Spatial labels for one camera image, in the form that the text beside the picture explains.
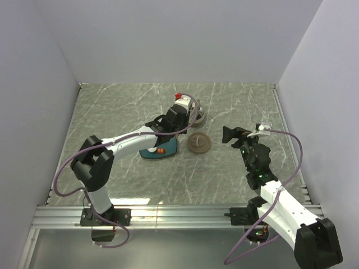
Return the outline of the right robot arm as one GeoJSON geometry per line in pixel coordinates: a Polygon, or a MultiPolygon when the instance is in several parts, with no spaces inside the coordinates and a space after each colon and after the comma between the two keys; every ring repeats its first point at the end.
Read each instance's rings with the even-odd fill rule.
{"type": "Polygon", "coordinates": [[[227,254],[224,264],[229,265],[275,241],[266,240],[267,231],[256,230],[258,225],[270,226],[289,244],[300,268],[331,268],[342,263],[334,223],[319,218],[300,204],[286,190],[290,181],[280,182],[270,170],[270,148],[259,143],[259,138],[273,132],[265,123],[257,124],[253,132],[223,127],[222,142],[236,139],[231,146],[240,150],[248,185],[257,193],[246,208],[231,208],[228,213],[233,225],[248,225],[249,229],[227,254]]]}

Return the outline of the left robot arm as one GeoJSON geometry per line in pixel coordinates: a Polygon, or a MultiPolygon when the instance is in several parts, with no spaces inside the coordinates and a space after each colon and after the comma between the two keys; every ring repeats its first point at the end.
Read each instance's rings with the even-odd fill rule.
{"type": "Polygon", "coordinates": [[[129,154],[158,149],[169,142],[177,131],[188,126],[191,110],[174,104],[165,115],[156,117],[138,131],[115,137],[112,140],[100,140],[90,136],[82,145],[81,151],[95,146],[88,152],[80,152],[70,167],[76,178],[85,187],[90,203],[94,208],[93,219],[100,225],[115,222],[114,206],[109,199],[106,184],[115,160],[129,154]]]}

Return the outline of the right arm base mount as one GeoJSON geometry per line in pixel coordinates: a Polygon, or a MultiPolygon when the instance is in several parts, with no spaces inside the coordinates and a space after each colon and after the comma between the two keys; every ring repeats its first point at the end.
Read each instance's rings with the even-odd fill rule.
{"type": "MultiPolygon", "coordinates": [[[[247,207],[231,207],[227,213],[224,213],[225,217],[230,218],[232,226],[244,226],[245,232],[258,220],[257,213],[253,209],[247,207]]],[[[265,243],[269,239],[268,224],[263,221],[256,226],[246,237],[250,243],[261,244],[265,243]]]]}

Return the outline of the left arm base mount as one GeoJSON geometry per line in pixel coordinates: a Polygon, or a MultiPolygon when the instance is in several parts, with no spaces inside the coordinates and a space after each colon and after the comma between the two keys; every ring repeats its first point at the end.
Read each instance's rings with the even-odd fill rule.
{"type": "Polygon", "coordinates": [[[91,208],[82,210],[80,218],[81,227],[91,228],[91,239],[97,245],[113,241],[118,228],[126,233],[126,237],[119,246],[126,244],[130,238],[128,226],[131,222],[131,209],[111,207],[103,214],[95,214],[91,208]]]}

